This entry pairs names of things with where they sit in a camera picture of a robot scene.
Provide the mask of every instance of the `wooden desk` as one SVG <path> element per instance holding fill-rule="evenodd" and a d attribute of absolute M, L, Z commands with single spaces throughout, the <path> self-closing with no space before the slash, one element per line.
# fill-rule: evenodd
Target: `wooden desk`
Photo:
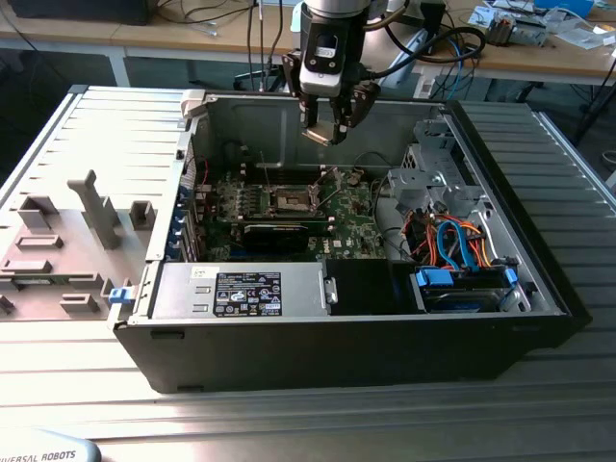
<path fill-rule="evenodd" d="M 213 0 L 184 0 L 185 11 L 198 6 L 207 6 Z M 454 21 L 461 25 L 471 15 L 480 0 L 449 0 L 449 11 Z M 195 13 L 193 18 L 201 19 L 228 13 L 243 8 L 245 2 L 229 0 L 222 8 Z M 116 81 L 121 86 L 130 86 L 124 58 L 150 57 L 196 61 L 246 62 L 247 12 L 237 13 L 216 20 L 217 37 L 195 30 L 191 25 L 173 24 L 155 16 L 148 26 L 127 26 L 108 22 L 68 21 L 54 19 L 23 19 L 14 15 L 6 0 L 0 0 L 0 8 L 15 27 L 19 29 L 41 51 L 102 54 L 109 58 Z M 274 58 L 292 49 L 292 34 L 289 30 L 292 8 L 285 7 L 282 36 L 276 47 Z M 165 16 L 181 21 L 183 15 L 178 0 L 172 0 L 162 9 Z M 269 53 L 278 30 L 278 10 L 274 6 L 264 7 L 264 46 Z M 593 22 L 616 23 L 616 12 L 595 9 L 588 18 Z M 402 41 L 409 37 L 409 31 L 397 26 Z M 260 61 L 259 21 L 255 9 L 252 20 L 252 59 Z M 395 46 L 383 31 L 369 33 L 364 62 L 374 69 L 386 68 L 398 55 Z M 0 16 L 0 47 L 30 49 L 10 24 Z M 478 77 L 513 79 L 524 81 L 562 82 L 598 85 L 612 63 L 611 47 L 583 50 L 565 41 L 550 37 L 546 46 L 532 47 L 512 45 L 508 47 L 486 46 L 475 71 Z M 422 74 L 421 83 L 430 82 L 436 76 L 449 70 L 448 65 L 416 63 L 413 72 Z M 425 96 L 425 92 L 416 92 Z"/>
<path fill-rule="evenodd" d="M 184 10 L 216 4 L 213 0 L 184 0 Z M 198 12 L 192 15 L 195 20 L 215 17 L 220 14 L 233 12 L 245 8 L 245 1 L 230 0 L 223 8 L 216 8 Z M 284 27 L 275 53 L 284 54 L 291 51 L 292 37 L 289 26 L 293 9 L 283 8 Z M 161 14 L 170 19 L 183 21 L 178 3 L 171 3 L 162 8 Z M 269 53 L 273 40 L 278 32 L 278 8 L 265 6 L 264 14 L 264 48 Z M 119 46 L 142 46 L 152 48 L 180 49 L 193 51 L 215 51 L 227 53 L 246 53 L 246 31 L 248 12 L 236 13 L 222 19 L 216 19 L 216 37 L 198 31 L 194 26 L 186 24 L 173 24 L 155 15 L 147 27 L 122 25 L 112 35 L 112 44 Z M 259 10 L 254 9 L 252 15 L 252 32 L 250 35 L 252 51 L 259 51 Z"/>
<path fill-rule="evenodd" d="M 482 5 L 480 0 L 449 0 L 448 11 L 455 25 L 463 26 L 478 5 Z M 587 19 L 593 23 L 616 23 L 616 12 L 594 8 Z M 605 46 L 584 50 L 553 35 L 543 47 L 486 45 L 477 72 L 532 72 L 603 78 L 613 62 L 612 50 L 613 47 Z"/>

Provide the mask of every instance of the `blue cable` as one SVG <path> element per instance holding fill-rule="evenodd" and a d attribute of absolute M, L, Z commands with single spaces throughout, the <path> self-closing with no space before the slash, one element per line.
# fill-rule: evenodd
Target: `blue cable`
<path fill-rule="evenodd" d="M 458 47 L 457 43 L 455 41 L 453 41 L 451 38 L 448 38 L 448 42 L 451 44 L 451 46 L 453 46 L 453 48 L 455 49 L 455 54 L 456 56 L 460 56 L 462 53 L 460 52 L 460 48 Z M 447 100 L 449 101 L 450 99 L 453 98 L 453 96 L 455 95 L 455 92 L 458 89 L 458 84 L 460 83 L 460 76 L 462 75 L 462 62 L 458 61 L 458 73 L 455 76 L 455 82 L 453 82 L 453 87 L 451 88 L 451 92 L 449 93 L 449 96 L 447 97 Z"/>
<path fill-rule="evenodd" d="M 443 238 L 445 237 L 445 231 L 448 225 L 451 225 L 455 228 L 455 231 L 458 233 L 458 241 L 460 242 L 460 253 L 462 254 L 462 260 L 464 260 L 464 264 L 471 269 L 471 271 L 478 271 L 479 267 L 476 265 L 475 260 L 473 260 L 473 255 L 469 253 L 469 249 L 466 245 L 466 233 L 462 229 L 462 227 L 456 223 L 455 221 L 451 221 L 448 219 L 444 221 L 439 226 L 439 229 L 436 232 L 436 245 L 439 249 L 439 253 L 443 260 L 449 263 L 454 270 L 460 270 L 457 263 L 455 263 L 445 251 L 445 246 L 443 244 Z"/>

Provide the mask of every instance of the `motherboard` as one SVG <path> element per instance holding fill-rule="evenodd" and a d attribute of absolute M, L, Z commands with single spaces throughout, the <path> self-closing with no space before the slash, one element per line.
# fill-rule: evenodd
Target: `motherboard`
<path fill-rule="evenodd" d="M 382 259 L 372 217 L 374 182 L 363 170 L 227 171 L 203 218 L 205 259 L 311 262 Z"/>

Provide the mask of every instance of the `warning label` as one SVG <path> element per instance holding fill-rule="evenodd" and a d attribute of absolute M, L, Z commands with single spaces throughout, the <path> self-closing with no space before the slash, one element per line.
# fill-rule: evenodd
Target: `warning label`
<path fill-rule="evenodd" d="M 279 272 L 219 272 L 214 315 L 219 318 L 281 316 Z"/>

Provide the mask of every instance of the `floor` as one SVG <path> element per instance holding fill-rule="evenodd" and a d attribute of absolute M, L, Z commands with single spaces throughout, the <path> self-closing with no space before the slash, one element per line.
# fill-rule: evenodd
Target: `floor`
<path fill-rule="evenodd" d="M 62 53 L 38 54 L 22 52 L 22 72 L 14 72 L 0 61 L 0 145 L 4 146 L 0 162 L 0 181 L 12 171 L 21 155 L 51 116 L 64 97 L 71 83 L 88 85 L 115 84 L 111 67 L 100 56 L 68 55 Z M 231 90 L 233 77 L 247 72 L 247 64 L 192 63 L 175 60 L 131 58 L 128 71 L 135 87 L 187 88 L 190 80 L 199 80 L 208 88 Z M 400 90 L 384 90 L 396 96 L 412 94 L 416 77 L 414 74 Z M 469 88 L 455 92 L 452 98 L 482 99 L 488 101 L 513 101 L 524 82 L 489 81 L 476 78 Z M 537 111 L 545 111 L 558 128 L 572 136 L 582 116 L 580 105 L 588 88 L 578 89 L 569 85 L 546 84 L 534 90 L 527 103 Z M 616 123 L 616 110 L 606 111 L 588 132 L 578 147 L 590 165 L 607 178 L 610 170 L 602 162 L 602 152 L 616 149 L 612 130 Z"/>

